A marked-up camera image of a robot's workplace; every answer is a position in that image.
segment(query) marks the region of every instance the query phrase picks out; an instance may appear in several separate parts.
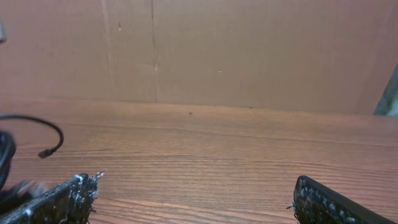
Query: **black cable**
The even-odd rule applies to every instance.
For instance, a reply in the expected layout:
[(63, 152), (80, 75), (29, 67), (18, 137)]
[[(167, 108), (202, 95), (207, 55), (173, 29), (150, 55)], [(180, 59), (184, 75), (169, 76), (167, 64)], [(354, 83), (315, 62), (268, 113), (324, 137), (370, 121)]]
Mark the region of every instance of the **black cable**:
[[(57, 131), (58, 135), (60, 136), (58, 144), (51, 149), (45, 149), (39, 152), (39, 157), (42, 159), (51, 156), (63, 144), (63, 133), (61, 129), (57, 125), (49, 121), (31, 116), (19, 115), (19, 114), (0, 114), (0, 120), (4, 119), (24, 119), (24, 120), (34, 121), (37, 123), (42, 123), (47, 126), (50, 126), (51, 128)], [(11, 158), (14, 156), (15, 151), (16, 151), (16, 145), (12, 135), (5, 131), (0, 131), (0, 190), (2, 189), (2, 187), (6, 182), (10, 170)]]

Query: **cable connector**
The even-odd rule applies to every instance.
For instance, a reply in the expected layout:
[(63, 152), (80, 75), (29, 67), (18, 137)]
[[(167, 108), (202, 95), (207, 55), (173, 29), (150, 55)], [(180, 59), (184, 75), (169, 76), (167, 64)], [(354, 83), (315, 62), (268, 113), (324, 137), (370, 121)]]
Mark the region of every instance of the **cable connector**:
[(43, 151), (39, 152), (39, 157), (44, 159), (44, 158), (46, 158), (48, 156), (51, 156), (53, 153), (54, 153), (53, 150), (46, 149), (46, 150), (43, 150)]

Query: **black plastic part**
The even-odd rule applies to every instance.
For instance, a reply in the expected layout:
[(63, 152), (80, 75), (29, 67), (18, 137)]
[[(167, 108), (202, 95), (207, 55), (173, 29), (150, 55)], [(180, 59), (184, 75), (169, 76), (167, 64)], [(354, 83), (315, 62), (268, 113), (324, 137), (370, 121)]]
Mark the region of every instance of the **black plastic part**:
[(99, 177), (76, 175), (0, 217), (0, 224), (86, 223), (96, 198)]
[(369, 209), (361, 206), (358, 203), (342, 196), (341, 194), (335, 192), (334, 190), (318, 183), (317, 181), (307, 177), (300, 176), (297, 179), (297, 183), (294, 190), (294, 204), (297, 204), (298, 200), (306, 200), (306, 196), (303, 197), (303, 189), (310, 189), (316, 192), (318, 197), (322, 196), (323, 201), (329, 201), (334, 206), (339, 207), (341, 211), (350, 213), (350, 215), (355, 218), (355, 223), (368, 223), (368, 224), (394, 224), (390, 221)]
[(53, 152), (51, 151), (51, 149), (46, 149), (44, 151), (39, 152), (39, 157), (42, 159), (45, 159), (48, 156), (51, 156), (53, 154)]

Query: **table surface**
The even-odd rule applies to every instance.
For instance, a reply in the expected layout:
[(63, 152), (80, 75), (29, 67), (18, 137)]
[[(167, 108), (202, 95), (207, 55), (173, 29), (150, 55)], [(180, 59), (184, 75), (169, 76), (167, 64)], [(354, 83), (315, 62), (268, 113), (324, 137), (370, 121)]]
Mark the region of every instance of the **table surface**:
[(286, 210), (307, 175), (398, 222), (398, 119), (224, 106), (101, 101), (2, 102), (17, 152), (8, 185), (51, 186), (106, 170), (91, 223), (294, 223)]

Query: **cardboard wall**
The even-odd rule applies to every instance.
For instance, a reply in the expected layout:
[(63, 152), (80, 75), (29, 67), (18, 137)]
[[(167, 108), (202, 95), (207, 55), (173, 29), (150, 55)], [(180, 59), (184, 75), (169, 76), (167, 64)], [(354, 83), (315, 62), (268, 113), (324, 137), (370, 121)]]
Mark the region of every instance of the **cardboard wall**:
[(83, 98), (371, 114), (396, 0), (1, 0), (0, 100)]

